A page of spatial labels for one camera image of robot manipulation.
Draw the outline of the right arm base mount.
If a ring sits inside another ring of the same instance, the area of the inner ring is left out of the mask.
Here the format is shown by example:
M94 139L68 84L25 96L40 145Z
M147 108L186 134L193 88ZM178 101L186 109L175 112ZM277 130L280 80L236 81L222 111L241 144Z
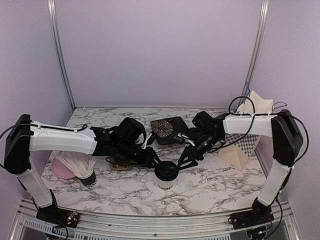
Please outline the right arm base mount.
M228 223L234 230L253 227L265 223L271 223L274 216L270 205L264 205L258 198L253 201L251 210L232 213L228 218Z

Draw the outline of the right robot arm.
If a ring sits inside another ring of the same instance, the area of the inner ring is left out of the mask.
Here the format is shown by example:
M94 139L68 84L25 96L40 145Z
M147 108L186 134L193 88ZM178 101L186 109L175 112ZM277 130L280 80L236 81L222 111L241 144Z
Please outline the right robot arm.
M270 206L278 193L285 186L295 164L305 156L300 152L302 146L310 145L309 133L301 133L304 123L287 109L280 112L250 113L225 112L212 117L206 111L201 111L192 120L198 137L192 138L178 160L179 170L195 167L204 159L204 154L215 152L227 147L222 143L226 135L237 134L240 138L232 141L235 144L248 135L265 136L272 139L273 162L266 182L256 199L255 206L248 212L247 219L252 224L258 224L267 216L265 206Z

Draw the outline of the blue checkered paper bag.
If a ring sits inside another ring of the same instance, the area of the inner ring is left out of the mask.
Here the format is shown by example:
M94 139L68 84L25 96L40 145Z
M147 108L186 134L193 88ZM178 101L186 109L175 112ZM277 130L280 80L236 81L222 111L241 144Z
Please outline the blue checkered paper bag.
M269 113L276 109L286 107L287 104L283 101L274 102L273 99L264 99L260 97L254 90L247 87L247 97L253 101L254 107L245 99L244 102L237 108L238 113ZM218 151L217 156L229 164L233 165L239 170L243 170L247 164L248 159L254 153L259 141L259 135L248 134L243 137L241 134L232 134L225 137L226 143L232 143L237 139L241 139L233 145L222 148Z

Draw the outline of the black plastic cup lid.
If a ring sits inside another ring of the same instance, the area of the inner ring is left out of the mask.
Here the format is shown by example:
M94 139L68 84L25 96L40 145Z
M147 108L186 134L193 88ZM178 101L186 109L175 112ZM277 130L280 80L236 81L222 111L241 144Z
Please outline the black plastic cup lid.
M178 167L174 162L162 161L155 166L155 176L164 182L173 181L178 177Z

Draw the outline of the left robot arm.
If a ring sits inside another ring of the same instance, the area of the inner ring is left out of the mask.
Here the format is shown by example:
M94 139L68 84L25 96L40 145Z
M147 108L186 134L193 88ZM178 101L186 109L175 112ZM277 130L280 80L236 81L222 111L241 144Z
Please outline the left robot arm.
M93 157L119 156L136 168L154 168L161 163L156 151L150 146L155 134L147 135L145 127L137 120L126 117L111 128L68 128L32 121L23 114L17 122L2 133L6 136L4 160L1 167L17 177L33 197L39 211L53 223L63 219L53 192L48 189L32 167L31 152L63 151Z

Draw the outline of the brown cardboard cup carrier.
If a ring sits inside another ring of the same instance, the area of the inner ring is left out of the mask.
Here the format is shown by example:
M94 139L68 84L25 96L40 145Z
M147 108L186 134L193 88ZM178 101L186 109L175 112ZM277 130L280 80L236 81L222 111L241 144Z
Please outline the brown cardboard cup carrier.
M130 165L120 164L120 163L114 162L114 161L111 161L109 163L109 167L110 167L111 170L117 171L117 172L126 172L126 171L129 171L129 170L131 170L133 168Z

